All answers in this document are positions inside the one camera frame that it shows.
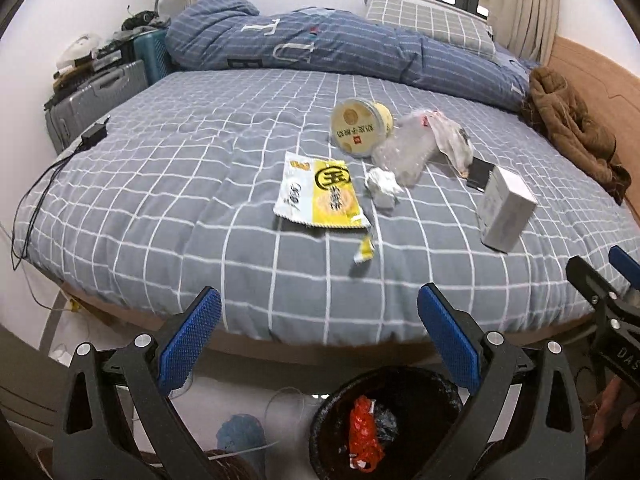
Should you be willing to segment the person's right hand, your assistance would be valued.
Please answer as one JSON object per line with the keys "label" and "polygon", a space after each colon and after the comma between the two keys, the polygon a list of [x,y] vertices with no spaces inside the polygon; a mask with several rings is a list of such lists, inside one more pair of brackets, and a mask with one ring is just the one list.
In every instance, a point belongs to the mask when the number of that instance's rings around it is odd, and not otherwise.
{"label": "person's right hand", "polygon": [[617,425],[624,429],[631,425],[639,411],[639,395],[622,378],[614,376],[592,406],[596,410],[586,429],[589,452],[597,451]]}

